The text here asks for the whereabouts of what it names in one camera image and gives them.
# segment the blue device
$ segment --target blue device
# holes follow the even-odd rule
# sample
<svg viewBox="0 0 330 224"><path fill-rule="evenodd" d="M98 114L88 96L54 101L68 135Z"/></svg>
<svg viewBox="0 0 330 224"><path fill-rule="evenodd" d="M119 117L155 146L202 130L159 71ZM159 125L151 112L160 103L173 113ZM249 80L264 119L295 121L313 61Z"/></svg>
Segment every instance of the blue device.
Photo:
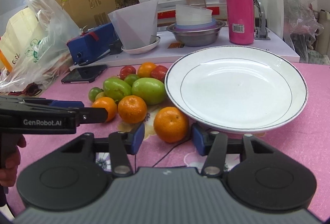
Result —
<svg viewBox="0 0 330 224"><path fill-rule="evenodd" d="M121 42L112 23L108 23L83 33L67 42L75 65L84 66L108 55L121 53Z"/></svg>

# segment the green fruit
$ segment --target green fruit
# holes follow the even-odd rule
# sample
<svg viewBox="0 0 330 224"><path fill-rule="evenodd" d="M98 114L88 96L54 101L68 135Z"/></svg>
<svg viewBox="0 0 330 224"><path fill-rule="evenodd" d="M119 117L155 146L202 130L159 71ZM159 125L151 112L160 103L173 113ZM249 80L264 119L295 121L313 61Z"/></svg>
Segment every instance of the green fruit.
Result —
<svg viewBox="0 0 330 224"><path fill-rule="evenodd" d="M103 83L104 93L107 97L119 102L124 97L131 95L131 86L121 79L109 78Z"/></svg>
<svg viewBox="0 0 330 224"><path fill-rule="evenodd" d="M98 88L98 87L93 87L92 89L90 89L89 93L88 93L88 99L91 101L91 102L94 102L95 101L95 97L99 94L103 92L103 90L101 88Z"/></svg>
<svg viewBox="0 0 330 224"><path fill-rule="evenodd" d="M140 77L136 74L130 74L130 75L127 75L124 79L124 82L128 83L130 86L133 85L133 83L140 79Z"/></svg>
<svg viewBox="0 0 330 224"><path fill-rule="evenodd" d="M98 93L95 97L95 100L98 100L99 98L103 98L105 97L105 93L104 92L101 92L101 93Z"/></svg>
<svg viewBox="0 0 330 224"><path fill-rule="evenodd" d="M154 78L141 78L132 86L132 94L142 98L147 105L156 105L166 98L165 85Z"/></svg>

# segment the barcode label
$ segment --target barcode label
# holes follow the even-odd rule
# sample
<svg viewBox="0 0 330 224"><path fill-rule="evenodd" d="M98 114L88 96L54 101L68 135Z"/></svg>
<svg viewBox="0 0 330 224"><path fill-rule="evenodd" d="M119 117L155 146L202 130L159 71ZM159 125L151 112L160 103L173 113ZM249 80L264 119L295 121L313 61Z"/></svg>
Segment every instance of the barcode label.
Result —
<svg viewBox="0 0 330 224"><path fill-rule="evenodd" d="M244 33L244 25L233 24L233 32Z"/></svg>

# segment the plate rim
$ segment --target plate rim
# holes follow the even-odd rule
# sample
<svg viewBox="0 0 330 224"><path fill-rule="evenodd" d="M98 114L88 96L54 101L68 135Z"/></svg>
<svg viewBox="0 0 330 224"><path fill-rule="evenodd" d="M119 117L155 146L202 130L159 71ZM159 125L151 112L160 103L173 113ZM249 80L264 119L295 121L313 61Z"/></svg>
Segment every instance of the plate rim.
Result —
<svg viewBox="0 0 330 224"><path fill-rule="evenodd" d="M195 115L192 115L191 113L187 112L185 109L183 109L177 102L175 102L175 100L173 99L173 97L170 95L170 92L169 92L169 89L168 89L168 86L167 86L167 80L168 80L168 76L172 70L172 68L181 60L183 60L185 57L188 57L192 54L195 54L195 53L198 53L198 52L201 52L201 51L204 51L204 50L209 50L209 49L213 49L213 48L223 48L223 47L235 47L235 48L238 48L238 47L243 47L245 49L255 49L255 50L260 50L260 51L263 51L263 52L266 52L268 54L271 54L281 60L284 60L286 63L288 63L298 74L299 76L301 77L301 80L303 81L304 83L304 86L305 86L305 91L306 91L306 95L305 95L305 100L304 100L304 103L303 105L300 107L300 109L292 116L290 117L289 119L287 119L286 121L284 122L280 122L278 124L275 124L275 125L270 125L270 126L266 126L266 127L260 127L260 128L254 128L254 129L243 129L243 128L228 128L226 126L221 126L221 125L217 125L217 124L212 124L204 119L201 119L201 118L198 118L196 117ZM169 97L169 99L173 102L173 104L178 107L178 109L180 109L181 111L183 111L186 115L188 115L189 117L191 117L192 119L196 120L196 121L199 121L207 126L210 126L210 127L213 127L213 128L216 128L216 129L219 129L219 130L224 130L224 131L227 131L227 132L230 132L230 133L236 133L236 134L247 134L247 133L252 133L252 134L257 134L257 133L262 133L262 132L266 132L266 131L269 131L269 130L273 130L275 128L279 128L289 122L291 122L292 120L294 120L302 111L303 109L305 108L306 104L307 104L307 100L308 100L308 87L307 87L307 84L306 84L306 81L305 81L305 78L303 77L303 75L301 74L301 72L294 66L292 65L289 61L287 61L286 59L284 59L283 57L280 57L270 51L267 51L267 50L263 50L263 49L260 49L260 48L256 48L256 47L248 47L248 46L239 46L239 45L227 45L227 46L215 46L215 47L208 47L208 48L203 48L203 49L200 49L200 50L197 50L197 51L194 51L194 52L191 52L181 58L179 58L177 61L175 61L171 67L168 69L167 73L166 73L166 76L165 76L165 90L166 90L166 93Z"/></svg>

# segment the stacked plastic bowl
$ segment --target stacked plastic bowl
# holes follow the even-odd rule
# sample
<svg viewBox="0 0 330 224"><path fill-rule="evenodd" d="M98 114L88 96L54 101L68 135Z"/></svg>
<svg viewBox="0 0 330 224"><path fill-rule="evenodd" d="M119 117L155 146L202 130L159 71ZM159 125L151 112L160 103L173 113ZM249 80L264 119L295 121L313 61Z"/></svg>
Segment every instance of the stacked plastic bowl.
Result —
<svg viewBox="0 0 330 224"><path fill-rule="evenodd" d="M212 10L189 5L176 5L176 30L199 31L216 27Z"/></svg>

